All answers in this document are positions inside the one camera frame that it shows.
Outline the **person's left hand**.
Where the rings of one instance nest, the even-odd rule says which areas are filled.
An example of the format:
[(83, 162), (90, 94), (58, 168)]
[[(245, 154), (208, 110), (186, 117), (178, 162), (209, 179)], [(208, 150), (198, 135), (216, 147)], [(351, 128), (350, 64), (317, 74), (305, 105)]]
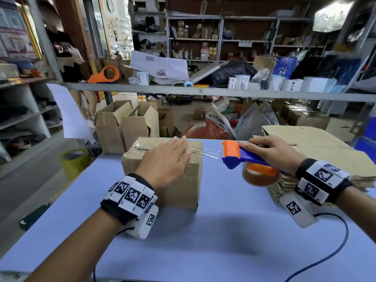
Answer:
[(146, 151), (134, 174), (145, 179), (153, 189), (168, 186), (184, 174), (183, 154), (188, 149), (186, 136), (173, 137), (168, 142)]

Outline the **person's right hand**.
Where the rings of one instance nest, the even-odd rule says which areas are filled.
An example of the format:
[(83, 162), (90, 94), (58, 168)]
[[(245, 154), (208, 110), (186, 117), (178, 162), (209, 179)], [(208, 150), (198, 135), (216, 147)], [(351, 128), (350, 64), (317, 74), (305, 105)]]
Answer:
[(306, 159), (299, 152), (289, 146), (282, 138), (269, 135), (272, 138), (272, 147), (267, 153), (256, 153), (272, 167), (295, 175), (299, 166)]

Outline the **blue and orange tape dispenser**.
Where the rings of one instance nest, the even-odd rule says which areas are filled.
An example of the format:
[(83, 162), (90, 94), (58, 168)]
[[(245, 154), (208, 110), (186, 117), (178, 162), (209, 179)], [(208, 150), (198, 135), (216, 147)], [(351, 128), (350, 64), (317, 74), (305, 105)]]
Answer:
[(230, 170), (245, 163), (247, 170), (258, 174), (272, 177), (276, 177), (279, 173), (285, 174), (284, 171), (272, 167), (259, 155), (240, 147), (237, 141), (226, 140), (222, 142), (222, 161)]

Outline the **brown cardboard box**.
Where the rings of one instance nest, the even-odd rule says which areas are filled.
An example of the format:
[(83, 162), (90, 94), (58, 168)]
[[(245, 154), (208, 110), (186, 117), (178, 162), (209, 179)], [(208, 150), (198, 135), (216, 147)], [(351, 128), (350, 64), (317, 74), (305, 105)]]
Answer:
[[(123, 153), (121, 163), (124, 174), (134, 172), (146, 151), (165, 143), (169, 138), (138, 137), (130, 149)], [(167, 187), (156, 191), (159, 207), (174, 207), (190, 209), (197, 212), (200, 198), (200, 187), (203, 170), (203, 142), (188, 140), (188, 150), (192, 151), (189, 164), (186, 166), (184, 174), (173, 181)]]

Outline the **red plastic bag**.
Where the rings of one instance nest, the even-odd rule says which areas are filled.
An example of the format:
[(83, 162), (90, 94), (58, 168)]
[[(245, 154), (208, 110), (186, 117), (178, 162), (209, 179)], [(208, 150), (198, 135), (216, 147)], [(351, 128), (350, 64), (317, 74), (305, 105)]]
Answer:
[(186, 138), (190, 139), (230, 139), (228, 132), (223, 128), (218, 127), (210, 119), (191, 125), (181, 133), (180, 137), (182, 136), (186, 136)]

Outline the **closed cardboard box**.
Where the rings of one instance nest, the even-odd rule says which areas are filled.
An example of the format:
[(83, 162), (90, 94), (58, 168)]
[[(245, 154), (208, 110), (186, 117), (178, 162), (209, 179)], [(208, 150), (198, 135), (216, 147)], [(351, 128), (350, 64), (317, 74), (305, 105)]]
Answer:
[(306, 126), (326, 130), (331, 119), (305, 104), (285, 104), (280, 117), (289, 126)]

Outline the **white box with blue print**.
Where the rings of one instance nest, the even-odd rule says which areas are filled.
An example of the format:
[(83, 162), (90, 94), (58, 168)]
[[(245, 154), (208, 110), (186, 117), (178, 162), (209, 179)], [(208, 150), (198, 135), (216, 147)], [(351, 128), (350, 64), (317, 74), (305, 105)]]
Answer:
[(267, 90), (280, 90), (284, 77), (281, 75), (269, 75), (267, 79)]

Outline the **white box with dark print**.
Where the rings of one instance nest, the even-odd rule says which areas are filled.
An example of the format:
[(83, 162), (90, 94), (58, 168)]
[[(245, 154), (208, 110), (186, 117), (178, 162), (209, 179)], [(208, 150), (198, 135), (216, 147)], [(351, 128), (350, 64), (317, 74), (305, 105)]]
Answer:
[(293, 92), (300, 92), (303, 85), (302, 79), (287, 79), (284, 78), (280, 91), (293, 91)]

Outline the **left wristband with marker tags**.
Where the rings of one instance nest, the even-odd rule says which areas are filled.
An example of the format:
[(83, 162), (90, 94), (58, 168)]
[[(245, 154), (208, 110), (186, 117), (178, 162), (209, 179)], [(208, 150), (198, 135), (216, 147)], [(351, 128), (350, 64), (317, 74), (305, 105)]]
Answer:
[(101, 201), (101, 208), (116, 218), (134, 238), (146, 239), (157, 218), (158, 197), (138, 175), (127, 175), (115, 182)]

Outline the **black plastic bag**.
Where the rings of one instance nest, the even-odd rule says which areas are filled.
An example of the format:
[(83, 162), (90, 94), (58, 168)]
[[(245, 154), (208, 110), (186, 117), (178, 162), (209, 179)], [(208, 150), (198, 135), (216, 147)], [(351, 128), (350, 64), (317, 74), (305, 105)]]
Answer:
[(220, 68), (209, 76), (209, 83), (214, 87), (227, 87), (230, 77), (247, 75), (252, 79), (257, 72), (257, 69), (250, 63), (231, 60), (226, 64), (222, 63)]

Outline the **golden cardboard box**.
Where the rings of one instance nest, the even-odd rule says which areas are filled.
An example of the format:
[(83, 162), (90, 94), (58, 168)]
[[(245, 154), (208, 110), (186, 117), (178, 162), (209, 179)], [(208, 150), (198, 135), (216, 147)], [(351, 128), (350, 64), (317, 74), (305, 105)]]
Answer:
[(257, 70), (268, 69), (271, 75), (276, 64), (277, 57), (275, 56), (256, 56), (253, 62), (253, 67)]

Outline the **blue printed box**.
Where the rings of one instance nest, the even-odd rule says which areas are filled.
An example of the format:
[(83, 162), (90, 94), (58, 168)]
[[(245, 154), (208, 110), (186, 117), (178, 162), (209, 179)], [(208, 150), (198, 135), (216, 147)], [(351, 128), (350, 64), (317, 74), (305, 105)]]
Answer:
[(290, 79), (293, 71), (297, 66), (298, 59), (296, 57), (278, 56), (272, 70), (272, 75), (279, 75)]

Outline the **plain white long box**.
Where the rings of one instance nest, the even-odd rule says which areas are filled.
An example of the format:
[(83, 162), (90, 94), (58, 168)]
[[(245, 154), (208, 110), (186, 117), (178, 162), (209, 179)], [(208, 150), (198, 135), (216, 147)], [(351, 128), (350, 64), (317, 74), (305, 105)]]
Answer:
[(304, 77), (300, 92), (330, 93), (336, 84), (335, 78)]

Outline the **grey metal shelving unit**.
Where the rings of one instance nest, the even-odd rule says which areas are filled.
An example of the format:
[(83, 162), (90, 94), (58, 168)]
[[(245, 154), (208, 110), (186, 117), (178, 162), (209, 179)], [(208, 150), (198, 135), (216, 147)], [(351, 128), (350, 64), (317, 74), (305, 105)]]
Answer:
[(327, 39), (312, 31), (313, 20), (294, 16), (167, 15), (167, 57), (195, 62), (239, 59), (308, 50), (323, 55)]

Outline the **grey side shelf unit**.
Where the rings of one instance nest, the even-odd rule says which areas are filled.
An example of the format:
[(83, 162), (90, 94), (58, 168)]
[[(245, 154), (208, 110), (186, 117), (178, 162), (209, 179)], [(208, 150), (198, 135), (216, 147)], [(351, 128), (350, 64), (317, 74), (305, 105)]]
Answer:
[(0, 81), (0, 178), (62, 138), (61, 111), (45, 77)]

